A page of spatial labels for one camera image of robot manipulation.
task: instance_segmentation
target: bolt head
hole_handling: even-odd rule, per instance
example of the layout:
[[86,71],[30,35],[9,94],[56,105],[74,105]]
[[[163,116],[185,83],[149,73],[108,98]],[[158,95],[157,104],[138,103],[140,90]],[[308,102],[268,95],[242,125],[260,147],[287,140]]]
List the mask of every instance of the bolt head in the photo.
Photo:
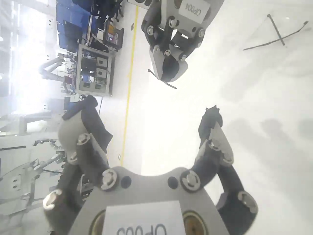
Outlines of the bolt head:
[[148,33],[149,36],[152,36],[152,35],[153,35],[153,26],[149,26],[149,27],[148,27],[147,33]]
[[71,159],[71,160],[75,160],[76,158],[77,158],[77,153],[74,152],[74,153],[72,154],[72,156],[70,157],[70,159]]
[[45,199],[43,200],[44,209],[48,211],[52,210],[55,207],[56,199],[61,194],[62,194],[62,190],[56,189],[52,191],[49,195],[47,195]]
[[174,28],[174,27],[176,27],[177,20],[175,20],[175,19],[170,20],[170,21],[168,22],[168,24],[169,24],[169,26],[170,26],[171,28]]
[[181,61],[185,61],[186,60],[186,58],[187,58],[187,56],[186,55],[182,55],[182,57],[181,57]]
[[201,29],[199,31],[199,37],[202,38],[204,36],[204,34],[205,34],[205,29]]
[[191,187],[194,187],[196,184],[197,184],[197,178],[195,175],[189,173],[186,177],[187,179],[187,182],[188,184],[191,186]]
[[80,134],[77,141],[78,141],[78,145],[83,145],[85,144],[88,140],[90,139],[90,137],[88,137],[88,134],[86,133],[83,133],[83,134]]
[[164,55],[165,56],[170,56],[171,55],[171,51],[169,49],[167,49],[165,52],[164,52]]
[[107,172],[104,174],[103,178],[102,178],[103,184],[110,184],[113,181],[113,175],[110,172]]

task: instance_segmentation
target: screw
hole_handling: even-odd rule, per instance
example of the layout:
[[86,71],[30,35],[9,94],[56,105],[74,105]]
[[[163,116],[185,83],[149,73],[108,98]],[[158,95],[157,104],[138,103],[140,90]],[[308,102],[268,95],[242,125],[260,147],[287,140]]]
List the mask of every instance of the screw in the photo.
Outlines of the screw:
[[176,27],[176,24],[177,24],[177,20],[175,20],[175,19],[170,20],[170,21],[168,22],[168,25],[169,25],[171,28]]
[[189,173],[186,178],[188,185],[190,185],[191,187],[194,187],[197,184],[197,178],[195,175]]
[[103,184],[105,184],[106,186],[110,185],[113,181],[113,174],[110,172],[105,173],[102,178],[102,181]]
[[147,33],[148,33],[149,36],[152,36],[152,35],[153,35],[153,26],[149,26],[149,27],[147,28]]
[[258,211],[257,203],[249,193],[247,193],[246,191],[240,191],[238,193],[238,199],[246,207],[249,208],[251,213],[257,213],[257,211]]
[[170,56],[171,55],[171,51],[169,49],[165,50],[164,55],[165,56]]
[[185,61],[185,60],[186,60],[186,58],[187,58],[187,56],[186,56],[186,55],[182,55],[180,60],[181,60],[181,61]]
[[70,157],[70,160],[76,160],[76,159],[77,159],[77,153],[74,152],[72,156]]
[[107,169],[102,173],[102,190],[108,190],[114,186],[117,180],[117,173],[113,169]]
[[197,191],[200,188],[200,178],[197,173],[192,170],[182,179],[182,183],[189,191]]
[[88,142],[89,140],[90,140],[90,134],[88,134],[88,133],[80,134],[79,137],[78,137],[77,145],[83,145],[86,142]]
[[61,194],[62,194],[62,190],[56,189],[52,191],[49,195],[47,195],[45,199],[43,200],[44,209],[48,211],[52,210],[55,207],[56,199]]
[[201,29],[199,31],[199,38],[202,38],[204,36],[204,34],[205,34],[205,29]]

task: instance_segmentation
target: black cable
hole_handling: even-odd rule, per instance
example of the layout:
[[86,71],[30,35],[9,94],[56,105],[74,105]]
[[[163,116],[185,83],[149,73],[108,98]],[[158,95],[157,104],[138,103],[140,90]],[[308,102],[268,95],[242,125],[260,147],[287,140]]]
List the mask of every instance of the black cable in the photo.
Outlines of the black cable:
[[100,107],[99,107],[99,115],[100,115],[100,110],[101,110],[102,101],[103,101],[103,97],[101,98],[101,103],[100,103]]
[[[148,69],[148,72],[149,72],[149,73],[152,73],[152,75],[158,79],[158,77],[157,77],[150,69]],[[174,86],[171,85],[171,84],[168,84],[168,83],[165,82],[165,81],[162,81],[162,82],[164,82],[167,86],[172,87],[173,89],[177,89],[176,87],[174,87]]]
[[[282,39],[287,38],[287,37],[290,37],[290,36],[292,36],[292,35],[294,35],[294,34],[300,32],[300,31],[304,28],[304,26],[307,25],[307,23],[308,23],[308,21],[304,22],[302,28],[300,28],[299,30],[295,31],[294,33],[291,33],[291,34],[289,34],[289,35],[283,37]],[[243,49],[243,51],[249,50],[249,49],[253,49],[253,48],[257,48],[257,47],[261,47],[261,46],[267,46],[267,45],[273,44],[273,43],[275,43],[275,42],[277,42],[277,41],[280,41],[280,38],[279,38],[279,39],[276,39],[276,40],[274,40],[274,41],[271,41],[271,42],[262,44],[262,45],[258,45],[258,46],[253,46],[253,47],[245,48],[245,49]]]
[[42,170],[45,172],[50,172],[50,173],[63,174],[62,172],[53,171],[53,170],[47,170],[47,169],[42,169]]

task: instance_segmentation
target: yellow floor line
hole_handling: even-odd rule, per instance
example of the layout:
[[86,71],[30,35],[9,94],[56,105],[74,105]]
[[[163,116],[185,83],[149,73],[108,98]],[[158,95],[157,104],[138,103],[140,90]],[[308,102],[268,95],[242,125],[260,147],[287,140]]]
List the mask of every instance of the yellow floor line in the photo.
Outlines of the yellow floor line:
[[126,142],[126,133],[127,133],[127,119],[128,119],[128,109],[129,109],[129,99],[131,96],[132,73],[133,73],[133,66],[134,66],[134,52],[135,52],[138,13],[139,13],[138,6],[136,6],[134,35],[133,35],[133,44],[132,44],[131,68],[129,70],[129,82],[128,82],[127,103],[126,103],[125,126],[124,126],[123,146],[122,146],[122,154],[121,154],[121,166],[123,166],[123,163],[124,163],[125,142]]

